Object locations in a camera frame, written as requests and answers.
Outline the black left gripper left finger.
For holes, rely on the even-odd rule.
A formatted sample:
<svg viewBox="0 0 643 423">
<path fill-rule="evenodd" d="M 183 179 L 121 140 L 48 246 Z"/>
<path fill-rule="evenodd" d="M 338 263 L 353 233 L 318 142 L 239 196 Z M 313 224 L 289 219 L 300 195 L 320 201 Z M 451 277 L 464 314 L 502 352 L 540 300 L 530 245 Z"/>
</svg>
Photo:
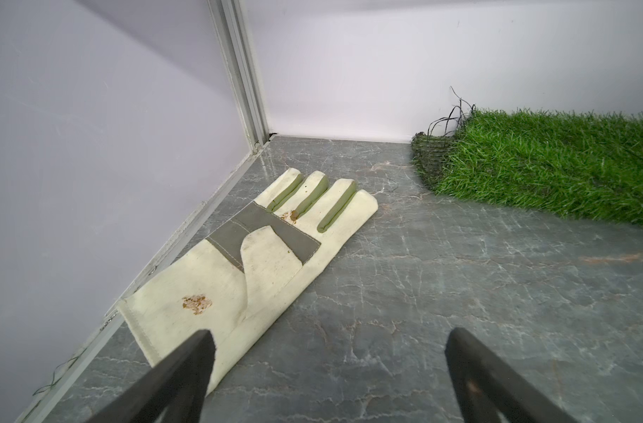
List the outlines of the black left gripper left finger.
<svg viewBox="0 0 643 423">
<path fill-rule="evenodd" d="M 90 421 L 199 421 L 215 356 L 211 332 L 196 331 Z"/>
</svg>

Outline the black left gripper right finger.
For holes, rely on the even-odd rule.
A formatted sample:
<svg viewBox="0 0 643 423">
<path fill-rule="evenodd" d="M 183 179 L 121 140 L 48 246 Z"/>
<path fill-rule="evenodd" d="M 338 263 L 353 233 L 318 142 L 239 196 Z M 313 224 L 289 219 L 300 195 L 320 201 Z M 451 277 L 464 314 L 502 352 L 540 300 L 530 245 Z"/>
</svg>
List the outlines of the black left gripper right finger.
<svg viewBox="0 0 643 423">
<path fill-rule="evenodd" d="M 445 348 L 448 373 L 466 422 L 573 422 L 471 332 L 456 327 Z"/>
</svg>

